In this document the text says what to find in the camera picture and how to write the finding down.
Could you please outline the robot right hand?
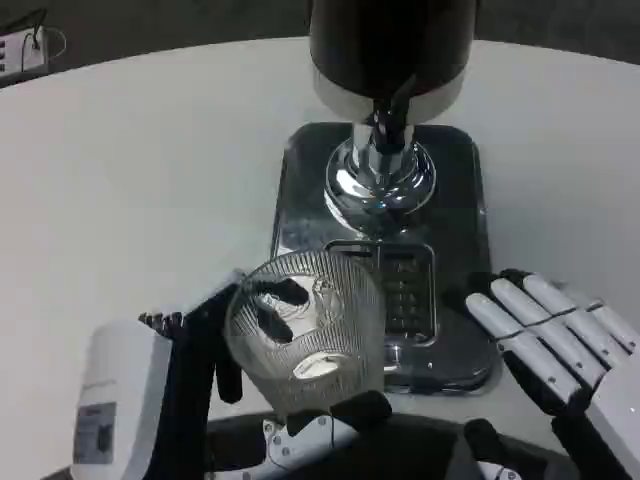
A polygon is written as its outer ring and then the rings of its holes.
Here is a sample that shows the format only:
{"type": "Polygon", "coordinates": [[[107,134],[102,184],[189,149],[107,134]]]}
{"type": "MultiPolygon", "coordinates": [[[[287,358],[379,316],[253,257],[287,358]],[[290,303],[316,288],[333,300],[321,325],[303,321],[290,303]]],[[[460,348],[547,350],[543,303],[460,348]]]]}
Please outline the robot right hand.
{"type": "Polygon", "coordinates": [[[587,479],[639,476],[639,334],[611,306],[517,269],[474,272],[461,310],[496,344],[587,479]]]}

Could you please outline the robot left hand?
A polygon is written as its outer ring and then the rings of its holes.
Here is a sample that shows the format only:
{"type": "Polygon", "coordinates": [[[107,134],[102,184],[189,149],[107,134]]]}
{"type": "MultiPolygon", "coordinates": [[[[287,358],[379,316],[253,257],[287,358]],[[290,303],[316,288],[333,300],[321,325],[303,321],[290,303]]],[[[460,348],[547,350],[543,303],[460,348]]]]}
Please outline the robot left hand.
{"type": "Polygon", "coordinates": [[[186,311],[98,327],[89,343],[73,435],[74,479],[281,479],[324,462],[384,425],[369,391],[285,421],[211,428],[212,397],[241,399],[222,326],[241,272],[186,311]]]}

